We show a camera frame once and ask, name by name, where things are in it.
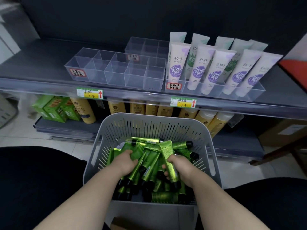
hand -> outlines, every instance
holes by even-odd
[[[187,158],[180,155],[170,155],[167,161],[171,162],[176,167],[180,174],[181,181],[183,181],[187,186],[192,187],[191,178],[193,177],[194,172],[198,170],[198,168],[192,165],[192,163],[189,162]],[[169,174],[167,171],[164,172],[164,175],[167,176],[167,179],[169,180]]]
[[[128,149],[114,158],[110,164],[110,166],[120,172],[120,177],[128,175],[138,163],[138,159],[135,159],[134,161],[131,160],[130,154],[132,154],[132,150]]]

red bordered label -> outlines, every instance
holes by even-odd
[[[140,61],[139,55],[127,54],[127,60]]]
[[[70,73],[73,75],[73,76],[77,76],[77,77],[86,77],[86,73],[84,70],[82,69],[69,69],[70,70]]]
[[[172,82],[168,82],[168,83],[166,84],[166,88],[167,88],[167,89],[172,89],[172,90],[181,90],[182,84],[181,84],[181,83],[172,83]]]

cardboard box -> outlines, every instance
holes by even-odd
[[[81,116],[77,112],[74,104],[72,103],[69,97],[63,99],[63,102],[61,103],[61,108],[63,109],[63,111],[65,112],[65,114],[69,119],[77,121],[81,119]]]
[[[68,119],[67,115],[61,108],[61,104],[66,97],[55,96],[48,104],[44,107],[44,110],[52,117],[52,120],[65,123]]]
[[[125,220],[121,217],[114,217],[110,225],[111,230],[149,230],[138,226],[128,220]]]
[[[52,117],[44,110],[44,107],[53,99],[53,95],[43,95],[41,96],[32,106],[40,113],[43,119],[53,120]]]
[[[270,127],[258,137],[262,146],[282,147],[307,135],[307,121],[304,120],[270,118],[269,124]]]

yellow bottle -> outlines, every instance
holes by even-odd
[[[130,100],[131,102],[144,102],[141,100]],[[137,104],[137,103],[130,103],[130,113],[133,114],[145,114],[145,105],[144,104]]]
[[[217,113],[216,111],[212,110],[200,110],[195,119],[203,123],[203,125],[205,125],[206,127],[208,127],[208,125],[211,123],[216,113]]]
[[[171,117],[173,113],[173,107],[170,106],[159,106],[158,116]]]
[[[85,123],[91,124],[96,122],[94,112],[87,99],[74,97],[71,97],[70,99]]]
[[[158,102],[147,102],[148,104],[159,104]],[[145,115],[157,115],[159,106],[146,104]]]
[[[234,115],[234,113],[218,112],[208,126],[211,138],[213,138]]]
[[[118,100],[116,100],[116,99],[108,100],[108,104],[109,104],[111,114],[120,113],[120,112],[126,113],[125,104],[121,101],[122,100],[120,100],[120,99],[118,99]]]
[[[179,113],[179,118],[187,118],[187,119],[194,119],[197,114],[197,109],[195,108],[181,108]]]

forearm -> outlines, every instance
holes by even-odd
[[[35,229],[101,230],[106,211],[120,177],[120,173],[112,166],[102,169]]]
[[[268,229],[202,171],[197,170],[192,176],[192,188],[204,229]]]

